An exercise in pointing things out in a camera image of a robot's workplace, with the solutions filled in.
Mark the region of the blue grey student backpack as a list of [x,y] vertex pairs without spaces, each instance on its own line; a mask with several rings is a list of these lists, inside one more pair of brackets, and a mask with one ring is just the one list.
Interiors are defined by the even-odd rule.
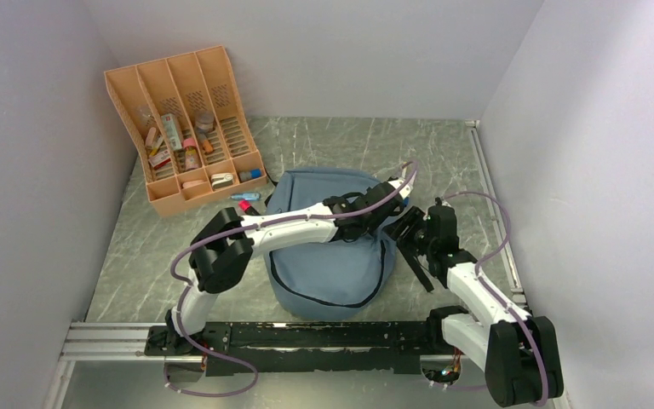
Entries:
[[[267,201],[267,214],[304,209],[331,196],[364,193],[381,182],[361,170],[288,170]],[[310,320],[345,320],[363,310],[379,295],[394,270],[398,248],[385,227],[403,213],[388,218],[375,235],[353,242],[294,245],[267,253],[267,272],[280,305]]]

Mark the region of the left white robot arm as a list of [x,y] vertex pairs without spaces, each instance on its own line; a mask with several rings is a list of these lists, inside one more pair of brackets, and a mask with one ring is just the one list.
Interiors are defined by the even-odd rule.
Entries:
[[194,241],[169,265],[185,284],[166,319],[168,344],[190,354],[202,341],[202,330],[219,294],[243,278],[250,260],[294,245],[353,241],[374,233],[396,216],[410,197],[412,181],[399,177],[369,189],[354,201],[331,197],[304,209],[271,216],[240,216],[221,210],[206,226],[206,237]]

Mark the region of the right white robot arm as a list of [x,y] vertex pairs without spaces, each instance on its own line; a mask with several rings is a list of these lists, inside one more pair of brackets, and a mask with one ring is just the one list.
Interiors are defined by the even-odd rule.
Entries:
[[453,347],[467,356],[483,371],[485,386],[501,407],[562,396],[554,324],[520,308],[486,277],[478,259],[460,245],[453,208],[412,207],[384,231],[427,291],[436,279],[462,300],[461,307],[430,313],[425,339],[432,351]]

